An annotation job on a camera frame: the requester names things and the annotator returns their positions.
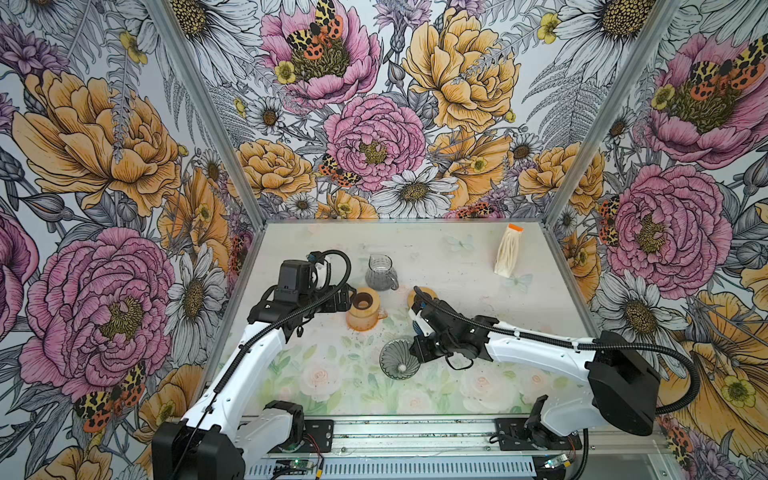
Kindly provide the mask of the grey glass dripper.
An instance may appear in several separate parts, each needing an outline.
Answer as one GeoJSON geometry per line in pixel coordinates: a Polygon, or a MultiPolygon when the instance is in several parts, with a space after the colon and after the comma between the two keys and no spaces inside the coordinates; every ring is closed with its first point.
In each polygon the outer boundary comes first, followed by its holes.
{"type": "Polygon", "coordinates": [[[419,371],[420,362],[410,352],[411,345],[412,342],[407,339],[395,339],[382,347],[379,366],[388,378],[407,380],[419,371]]]}

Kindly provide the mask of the orange glass pitcher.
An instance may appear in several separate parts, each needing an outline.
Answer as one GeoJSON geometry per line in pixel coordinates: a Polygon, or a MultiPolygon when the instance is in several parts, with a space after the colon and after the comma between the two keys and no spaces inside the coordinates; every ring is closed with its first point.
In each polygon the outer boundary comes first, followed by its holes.
{"type": "Polygon", "coordinates": [[[388,312],[380,305],[379,300],[361,301],[354,303],[347,312],[346,324],[356,332],[366,332],[375,328],[388,316],[388,312]]]}

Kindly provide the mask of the white coffee filter stack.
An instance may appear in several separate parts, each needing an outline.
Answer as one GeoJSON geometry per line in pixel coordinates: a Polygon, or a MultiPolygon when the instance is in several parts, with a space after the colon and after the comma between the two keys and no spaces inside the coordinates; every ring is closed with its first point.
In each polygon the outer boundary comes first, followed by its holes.
{"type": "Polygon", "coordinates": [[[524,229],[509,224],[502,236],[497,251],[494,273],[504,278],[510,278],[514,272],[521,249],[524,229]]]}

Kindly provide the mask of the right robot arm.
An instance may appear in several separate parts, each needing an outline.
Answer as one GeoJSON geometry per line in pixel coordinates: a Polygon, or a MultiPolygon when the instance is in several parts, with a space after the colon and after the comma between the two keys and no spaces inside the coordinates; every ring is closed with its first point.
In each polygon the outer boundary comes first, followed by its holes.
{"type": "Polygon", "coordinates": [[[554,449],[573,433],[612,426],[626,434],[654,430],[659,373],[617,334],[569,338],[522,329],[494,317],[467,318],[446,301],[415,289],[408,303],[418,331],[409,348],[421,364],[456,355],[469,362],[512,363],[559,374],[578,385],[576,393],[542,394],[516,435],[538,449],[554,449]]]}

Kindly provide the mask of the aluminium mounting rail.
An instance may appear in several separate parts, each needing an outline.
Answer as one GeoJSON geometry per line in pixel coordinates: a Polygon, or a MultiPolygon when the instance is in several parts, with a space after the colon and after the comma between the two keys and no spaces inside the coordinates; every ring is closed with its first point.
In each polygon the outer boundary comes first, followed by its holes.
{"type": "Polygon", "coordinates": [[[578,456],[584,452],[596,455],[643,455],[663,453],[666,448],[658,432],[636,437],[613,428],[597,428],[581,437],[578,451],[501,451],[490,438],[495,432],[494,420],[480,416],[406,416],[406,417],[305,417],[335,422],[333,446],[329,459],[336,457],[442,457],[481,455],[554,456],[564,453],[578,456]]]}

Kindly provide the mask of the green circuit board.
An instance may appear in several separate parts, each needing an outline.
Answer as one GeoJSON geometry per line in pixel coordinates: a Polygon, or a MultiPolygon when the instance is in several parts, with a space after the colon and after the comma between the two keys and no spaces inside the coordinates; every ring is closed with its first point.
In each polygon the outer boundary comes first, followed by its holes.
{"type": "Polygon", "coordinates": [[[284,475],[306,475],[313,472],[315,463],[305,459],[279,460],[272,471],[272,479],[284,475]]]}

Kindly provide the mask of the clear grey glass pitcher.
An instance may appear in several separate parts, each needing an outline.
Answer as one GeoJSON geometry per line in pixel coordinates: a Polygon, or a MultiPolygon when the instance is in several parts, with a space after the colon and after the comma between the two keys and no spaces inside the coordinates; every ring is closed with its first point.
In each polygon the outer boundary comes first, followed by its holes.
{"type": "Polygon", "coordinates": [[[365,281],[375,291],[397,290],[399,280],[392,259],[385,254],[371,254],[365,281]]]}

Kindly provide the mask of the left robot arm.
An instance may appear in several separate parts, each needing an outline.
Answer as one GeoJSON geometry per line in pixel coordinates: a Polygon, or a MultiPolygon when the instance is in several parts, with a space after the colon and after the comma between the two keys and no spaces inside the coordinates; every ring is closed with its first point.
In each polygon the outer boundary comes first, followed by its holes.
{"type": "Polygon", "coordinates": [[[255,419],[244,421],[243,415],[291,335],[317,313],[348,312],[355,293],[347,284],[297,295],[269,288],[211,386],[181,419],[163,423],[154,434],[154,478],[242,479],[248,466],[269,453],[328,453],[333,422],[306,419],[299,404],[271,400],[255,419]]]}

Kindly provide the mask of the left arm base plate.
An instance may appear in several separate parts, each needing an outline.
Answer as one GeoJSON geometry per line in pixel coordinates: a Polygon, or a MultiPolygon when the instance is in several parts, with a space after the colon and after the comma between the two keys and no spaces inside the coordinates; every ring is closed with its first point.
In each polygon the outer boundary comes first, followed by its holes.
{"type": "Polygon", "coordinates": [[[330,453],[333,446],[335,422],[327,419],[310,419],[304,422],[302,436],[282,447],[284,453],[330,453]]]}

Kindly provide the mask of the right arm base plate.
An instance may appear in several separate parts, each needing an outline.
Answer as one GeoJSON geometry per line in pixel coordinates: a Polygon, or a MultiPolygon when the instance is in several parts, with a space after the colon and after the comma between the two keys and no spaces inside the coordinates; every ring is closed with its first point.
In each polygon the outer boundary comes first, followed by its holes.
{"type": "Polygon", "coordinates": [[[577,433],[557,436],[540,425],[528,427],[527,420],[519,417],[502,417],[494,420],[495,432],[490,438],[501,451],[578,451],[582,449],[577,433]]]}

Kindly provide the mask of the blue glass dripper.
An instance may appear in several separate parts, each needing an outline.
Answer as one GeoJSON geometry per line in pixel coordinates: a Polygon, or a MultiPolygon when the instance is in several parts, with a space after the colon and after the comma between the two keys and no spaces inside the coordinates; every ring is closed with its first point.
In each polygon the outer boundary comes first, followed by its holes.
{"type": "Polygon", "coordinates": [[[424,336],[424,332],[416,320],[413,320],[411,324],[417,336],[424,336]]]}

